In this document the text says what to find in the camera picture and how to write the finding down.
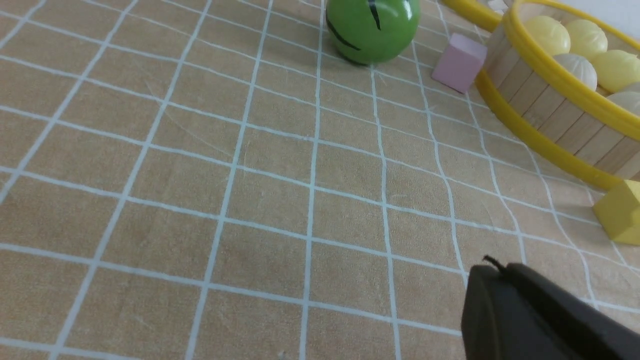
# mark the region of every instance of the yellow ball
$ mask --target yellow ball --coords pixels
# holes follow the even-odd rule
[[[569,52],[582,55],[591,60],[594,56],[604,53],[609,46],[607,35],[594,22],[579,19],[566,25],[571,37]]]
[[[539,15],[524,23],[533,40],[549,55],[566,54],[571,47],[571,38],[566,28],[552,17]]]
[[[640,81],[640,59],[622,50],[609,50],[591,61],[598,73],[598,82],[610,92],[619,92]]]

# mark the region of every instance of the grid pattern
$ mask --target grid pattern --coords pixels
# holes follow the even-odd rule
[[[324,5],[0,4],[0,357],[463,358],[487,252],[640,330],[601,194],[431,80],[488,34],[424,0],[358,69]]]

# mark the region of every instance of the wooden basket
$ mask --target wooden basket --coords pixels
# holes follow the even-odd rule
[[[547,15],[566,24],[597,23],[609,50],[640,54],[640,45],[591,16],[547,0],[518,0],[488,42],[476,80],[487,105],[528,146],[565,171],[609,189],[640,180],[640,117],[590,90],[536,44],[523,23]]]

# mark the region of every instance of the basket slat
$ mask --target basket slat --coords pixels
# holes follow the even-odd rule
[[[520,60],[518,51],[509,46],[509,49],[506,49],[493,63],[489,63],[487,73],[491,77],[491,82],[499,88],[516,66],[518,60]]]
[[[538,131],[551,141],[556,142],[562,135],[578,121],[584,111],[569,100],[564,100],[558,109],[549,116]]]
[[[511,98],[509,104],[518,115],[522,116],[547,88],[547,82],[532,71],[527,81],[522,84]]]
[[[604,126],[591,114],[583,113],[578,121],[558,139],[556,144],[564,150],[575,154]]]
[[[523,59],[519,59],[507,78],[498,86],[498,91],[507,102],[511,101],[531,74],[531,67]]]
[[[622,138],[625,137],[621,133],[611,129],[609,126],[603,126],[598,133],[594,135],[575,156],[589,165],[596,165]]]
[[[504,27],[502,27],[502,24],[495,28],[495,31],[489,37],[489,41],[486,43],[486,48],[486,59],[484,59],[485,64],[493,63],[496,57],[511,48],[511,43],[504,34]]]
[[[624,136],[611,151],[596,163],[595,167],[602,171],[615,174],[639,152],[640,143]]]
[[[551,86],[547,86],[542,94],[531,104],[529,109],[527,109],[523,118],[533,127],[539,129],[540,126],[553,115],[558,107],[560,107],[563,101],[564,96]]]
[[[633,179],[634,176],[640,176],[640,152],[635,153],[614,175],[622,179]]]

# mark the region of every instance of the wooden block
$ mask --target wooden block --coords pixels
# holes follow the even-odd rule
[[[464,94],[482,69],[486,54],[486,46],[455,33],[431,77]]]
[[[611,240],[640,245],[640,183],[622,181],[593,206],[593,212]]]

